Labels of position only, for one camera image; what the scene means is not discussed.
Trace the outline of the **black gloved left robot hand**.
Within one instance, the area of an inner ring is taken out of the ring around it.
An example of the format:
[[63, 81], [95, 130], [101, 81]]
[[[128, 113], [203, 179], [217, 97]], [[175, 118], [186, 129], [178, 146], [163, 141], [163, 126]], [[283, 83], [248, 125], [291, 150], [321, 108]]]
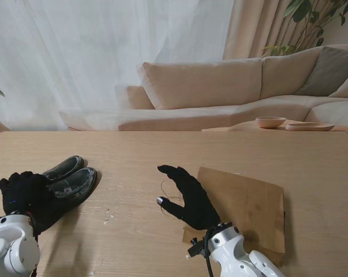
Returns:
[[9, 179], [2, 178], [0, 191], [6, 215], [13, 212], [33, 213], [54, 199], [54, 193], [48, 187], [48, 179], [31, 171], [13, 173]]

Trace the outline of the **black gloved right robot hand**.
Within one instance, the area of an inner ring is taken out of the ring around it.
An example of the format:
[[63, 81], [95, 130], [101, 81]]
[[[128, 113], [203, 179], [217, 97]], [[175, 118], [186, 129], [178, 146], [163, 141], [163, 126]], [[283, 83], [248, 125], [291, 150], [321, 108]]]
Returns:
[[158, 170], [174, 181], [184, 201], [184, 206], [180, 206], [165, 197], [158, 197], [156, 201], [161, 208], [195, 230], [208, 230], [220, 223], [206, 191], [194, 176], [182, 167], [161, 165]]

